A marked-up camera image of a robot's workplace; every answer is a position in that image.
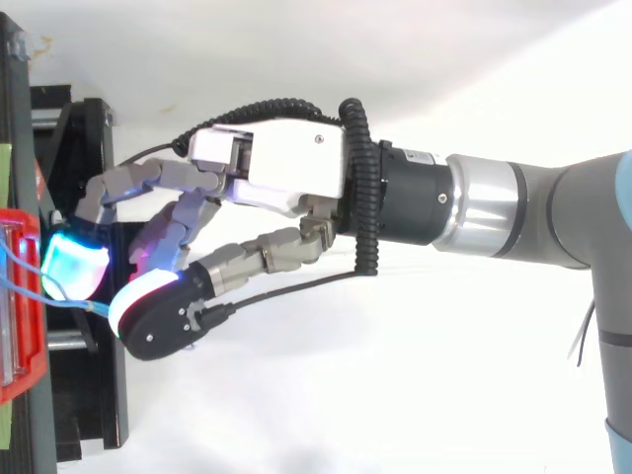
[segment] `white wall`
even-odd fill
[[[319,62],[346,57],[345,43],[338,47],[337,41],[329,42],[331,37],[346,38],[348,9],[342,8],[346,16],[340,22],[335,20],[334,5],[342,2],[308,2],[307,27],[282,25],[284,32],[294,32],[292,40],[278,29],[260,29],[257,20],[294,9],[292,18],[300,18],[304,4],[299,7],[298,2],[273,2],[270,11],[247,15],[243,25],[234,17],[245,8],[244,2],[214,2],[215,15],[206,10],[197,16],[189,10],[186,20],[183,2],[174,3],[171,10],[161,2],[156,15],[142,4],[146,17],[136,15],[137,7],[129,7],[133,21],[147,19],[133,38],[126,30],[131,20],[113,17],[106,3],[83,2],[67,10],[30,8],[34,3],[21,6],[16,19],[23,16],[22,23],[42,32],[54,22],[66,22],[71,33],[96,36],[119,51],[116,57],[105,49],[93,53],[92,40],[82,44],[74,34],[60,32],[65,44],[61,50],[66,52],[55,56],[54,39],[50,51],[39,58],[48,61],[47,68],[35,61],[33,71],[40,80],[46,73],[61,80],[72,71],[72,77],[82,78],[82,94],[107,91],[106,99],[117,109],[121,124],[121,157],[164,141],[182,123],[254,98],[294,94],[316,97],[332,111],[345,95],[366,97],[374,137],[418,149],[555,166],[626,149],[632,141],[630,2],[593,12],[448,99],[434,101],[433,94],[422,94],[414,107],[408,101],[424,89],[418,83],[426,71],[434,78],[428,85],[434,94],[445,92],[433,74],[445,63],[460,64],[470,80],[478,73],[467,65],[468,54],[476,51],[464,49],[468,35],[460,37],[460,49],[448,50],[446,59],[435,50],[429,56],[427,43],[415,43],[408,51],[393,47],[415,38],[420,30],[445,31],[436,27],[440,13],[430,7],[423,13],[434,22],[411,21],[402,31],[393,27],[406,18],[404,2],[396,2],[400,10],[391,12],[383,5],[388,2],[371,2],[377,16],[368,17],[372,20],[359,29],[371,48],[360,50],[384,67],[364,69],[370,74],[356,80],[351,70],[311,67],[304,57],[293,56],[293,46],[288,45],[296,40],[302,52],[309,45]],[[458,10],[458,2],[446,3]],[[474,7],[465,8],[472,2],[460,3],[473,15]],[[493,3],[488,3],[487,13]],[[570,8],[571,3],[535,2],[544,9],[549,4]],[[186,5],[202,8],[202,2]],[[68,22],[73,8],[92,12],[84,17],[85,24]],[[516,13],[508,18],[532,18]],[[104,33],[98,28],[102,21],[114,27]],[[389,33],[407,36],[388,46],[371,42],[382,21],[391,27]],[[191,35],[196,39],[189,41],[183,22],[191,23],[192,32],[208,22],[217,41],[199,42],[195,33]],[[330,30],[317,33],[318,22]],[[487,27],[490,35],[501,29],[501,23]],[[506,30],[518,25],[509,22]],[[250,35],[248,44],[234,35],[235,29]],[[379,37],[395,41],[386,34]],[[444,37],[446,45],[455,38]],[[149,41],[148,50],[144,39]],[[127,52],[121,52],[121,40],[128,44]],[[266,51],[274,68],[263,65],[265,56],[255,57],[252,44],[257,41],[269,41]],[[515,39],[516,44],[524,44],[523,39]],[[67,52],[74,49],[80,53]],[[207,51],[207,59],[199,60]],[[417,61],[416,54],[433,61]],[[486,64],[498,60],[499,54],[488,56]],[[180,55],[183,63],[174,63]],[[453,60],[455,56],[465,59]],[[244,59],[241,70],[235,57]],[[395,69],[386,67],[392,57],[398,61]],[[292,67],[290,58],[296,60]],[[141,59],[147,61],[142,68],[130,62]],[[230,64],[227,76],[222,60]],[[52,63],[60,65],[55,68]],[[194,63],[213,89],[202,87],[205,81],[199,78],[192,80]],[[366,61],[360,64],[368,67]],[[127,75],[127,66],[135,68],[133,74]],[[300,72],[298,66],[309,72]],[[449,71],[442,70],[445,82],[455,87],[458,74]],[[417,81],[415,87],[408,87],[409,74]],[[308,86],[302,85],[303,79]],[[126,85],[142,88],[132,93]],[[161,91],[166,91],[162,98]],[[169,95],[173,91],[178,91],[178,98]],[[209,107],[199,101],[207,101]],[[172,105],[176,107],[171,112],[160,113]],[[159,205],[156,200],[146,198],[123,213],[132,218],[139,209],[149,212]],[[263,211],[227,206],[205,230],[196,250],[207,252],[222,242],[245,240],[286,224]],[[318,264],[296,275],[257,278],[231,298],[347,270],[353,264],[353,247],[353,240],[340,238]],[[193,351],[152,363],[130,359],[132,432],[125,448],[102,452],[96,442],[85,443],[86,459],[63,465],[61,472],[611,472],[595,327],[589,333],[583,367],[575,369],[566,361],[592,298],[588,273],[389,244],[381,246],[380,255],[378,278],[356,278],[249,308]],[[409,310],[393,311],[395,306]]]

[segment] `black cylindrical connector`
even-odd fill
[[[380,157],[381,202],[379,239],[414,245],[429,245],[438,238],[450,216],[453,202],[452,174],[438,165],[430,154],[393,148],[390,142],[374,145]],[[342,200],[338,233],[356,233],[355,203]]]

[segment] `coiled cable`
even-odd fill
[[[347,99],[339,114],[347,131],[349,157],[352,163],[354,212],[357,222],[355,237],[355,271],[361,275],[377,275],[377,237],[381,200],[379,157],[373,149],[368,120],[362,102]]]

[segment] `black metal frame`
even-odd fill
[[[114,166],[112,130],[100,99],[73,104],[68,87],[30,90],[27,61],[7,47],[19,31],[0,13],[0,143],[12,145],[9,204],[39,212],[45,249],[51,212],[73,210],[90,177]],[[55,129],[34,131],[32,108],[62,109]],[[39,199],[37,162],[47,182]],[[112,264],[94,299],[109,302],[127,282],[131,268],[124,256],[136,228],[112,227]],[[111,449],[128,437],[124,350],[108,322],[49,308],[46,324],[49,331],[79,328],[87,350],[51,353],[50,371],[13,401],[10,449],[0,450],[2,474],[55,474],[58,460],[81,458],[81,439],[102,438]]]
[[[37,215],[36,160],[29,69],[7,47],[20,28],[0,13],[0,143],[12,145],[9,205]],[[0,451],[3,474],[56,472],[50,375],[13,401],[10,449]]]
[[[32,107],[61,109],[55,128],[34,130],[36,154],[54,208],[70,215],[85,194],[88,180],[114,166],[112,129],[107,123],[109,106],[101,99],[80,103],[40,101],[42,90],[32,89]],[[58,94],[65,100],[69,94]],[[49,218],[44,203],[42,217]],[[51,231],[42,232],[42,247]],[[110,302],[128,281],[124,229],[111,232],[110,270],[93,299]],[[49,308],[48,330],[81,330],[87,351],[50,354],[57,460],[81,459],[82,439],[102,438],[105,449],[118,448],[128,437],[124,349],[108,321],[86,316],[81,310]]]

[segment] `robotic arm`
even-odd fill
[[[357,104],[345,128],[297,118],[212,124],[192,135],[187,162],[151,159],[93,178],[66,232],[100,255],[113,203],[154,187],[183,192],[130,246],[137,273],[112,302],[113,331],[138,358],[172,354],[265,296],[210,306],[212,298],[316,262],[337,234],[357,236],[358,260],[355,272],[328,280],[375,275],[377,238],[591,269],[615,472],[632,472],[632,153],[558,169],[463,155],[441,164],[371,143]],[[183,270],[224,199],[302,216],[300,228],[227,245]],[[49,256],[63,253],[49,248],[44,266],[54,270]]]

